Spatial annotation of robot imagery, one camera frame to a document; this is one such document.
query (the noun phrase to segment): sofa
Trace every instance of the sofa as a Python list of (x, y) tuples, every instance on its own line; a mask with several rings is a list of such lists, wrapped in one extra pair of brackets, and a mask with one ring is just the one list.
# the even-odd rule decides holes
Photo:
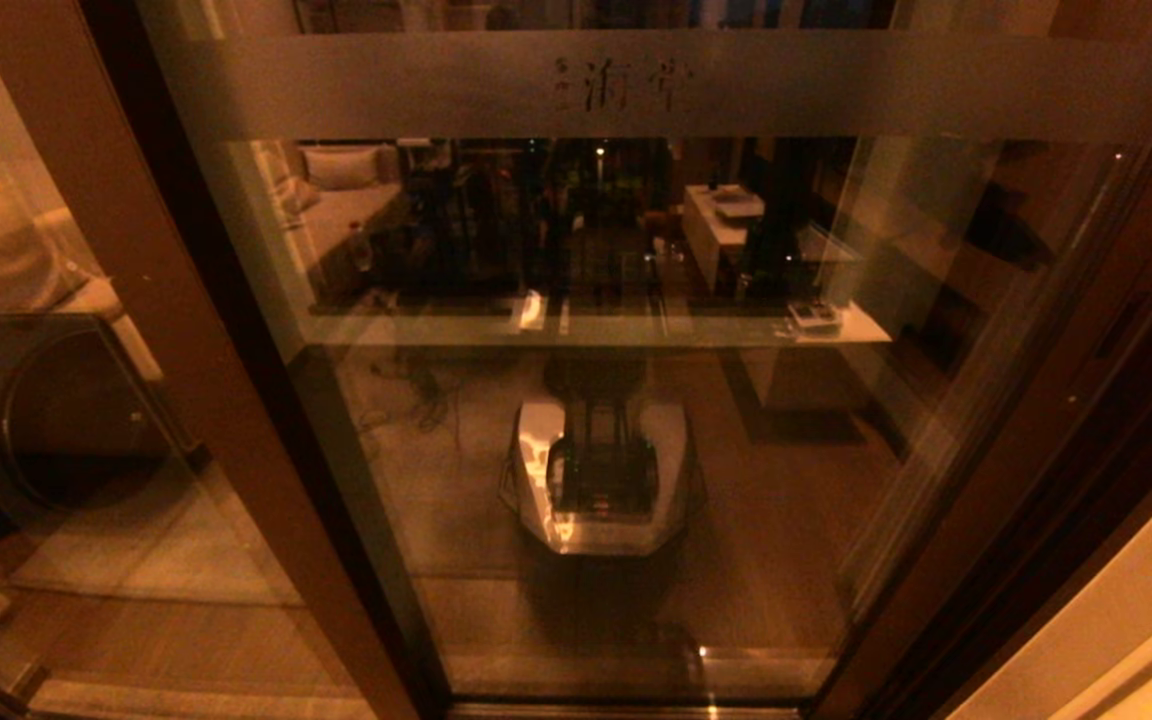
[(372, 234), (406, 222), (397, 147), (251, 143), (285, 242), (320, 306), (349, 305), (366, 286)]

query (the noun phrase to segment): bottle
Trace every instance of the bottle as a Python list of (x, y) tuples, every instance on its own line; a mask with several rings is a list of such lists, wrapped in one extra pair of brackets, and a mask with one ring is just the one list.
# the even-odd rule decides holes
[(371, 251), (371, 240), (365, 232), (362, 232), (362, 223), (349, 223), (349, 234), (346, 236), (346, 249), (349, 251), (349, 259), (359, 273), (371, 270), (374, 255)]

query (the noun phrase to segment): washing machine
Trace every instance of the washing machine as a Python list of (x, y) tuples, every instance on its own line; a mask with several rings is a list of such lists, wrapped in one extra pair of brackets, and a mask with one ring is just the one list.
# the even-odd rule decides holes
[(164, 409), (96, 314), (0, 314), (0, 510), (15, 525), (136, 492), (177, 456)]

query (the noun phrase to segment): frosted glass strip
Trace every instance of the frosted glass strip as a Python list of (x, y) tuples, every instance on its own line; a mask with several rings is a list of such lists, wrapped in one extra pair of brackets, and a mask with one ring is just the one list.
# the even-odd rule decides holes
[(164, 54), (194, 132), (1144, 142), (1152, 47), (872, 31), (347, 35)]

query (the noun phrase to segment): glass panel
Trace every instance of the glass panel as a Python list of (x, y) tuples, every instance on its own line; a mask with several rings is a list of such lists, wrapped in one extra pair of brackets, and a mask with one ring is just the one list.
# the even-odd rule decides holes
[(1152, 3), (141, 12), (460, 697), (817, 694), (1152, 143)]
[(366, 717), (179, 420), (0, 79), (0, 692), (66, 717)]

